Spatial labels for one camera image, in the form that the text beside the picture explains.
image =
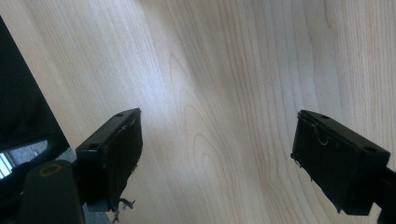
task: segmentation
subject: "hole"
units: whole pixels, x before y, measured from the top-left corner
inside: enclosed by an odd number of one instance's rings
[[[88,148],[96,148],[96,147],[99,147],[99,145],[97,145],[97,144],[90,144],[90,145],[88,146]]]
[[[364,150],[369,151],[369,152],[376,153],[376,149],[373,148],[373,147],[364,147]]]

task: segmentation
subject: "yellow ring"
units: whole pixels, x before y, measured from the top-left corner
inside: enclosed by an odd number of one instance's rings
[[[60,170],[62,170],[62,165],[60,165],[58,163],[54,163],[54,164],[51,164],[51,165],[41,168],[38,171],[38,174],[42,177],[47,177],[49,175],[54,175],[54,174],[58,173]]]

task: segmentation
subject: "wood grain surface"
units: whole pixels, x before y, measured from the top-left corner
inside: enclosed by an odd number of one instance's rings
[[[0,14],[73,148],[142,109],[121,223],[376,223],[376,206],[338,215],[290,153],[301,109],[396,152],[394,1],[3,0]]]

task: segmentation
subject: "black object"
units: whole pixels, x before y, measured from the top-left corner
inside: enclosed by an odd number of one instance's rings
[[[69,145],[0,17],[0,152],[48,140],[47,149],[0,180],[0,220],[18,208],[26,174]]]
[[[338,212],[367,216],[382,208],[378,223],[396,223],[396,174],[390,153],[337,121],[302,110],[291,157],[303,167]]]
[[[74,180],[68,161],[50,161],[26,176],[22,196],[20,223],[84,223]]]
[[[73,166],[51,161],[32,170],[21,197],[20,223],[83,223],[84,203],[90,211],[117,212],[142,153],[140,114],[137,108],[112,117],[77,148]]]
[[[0,151],[64,134],[0,17]]]

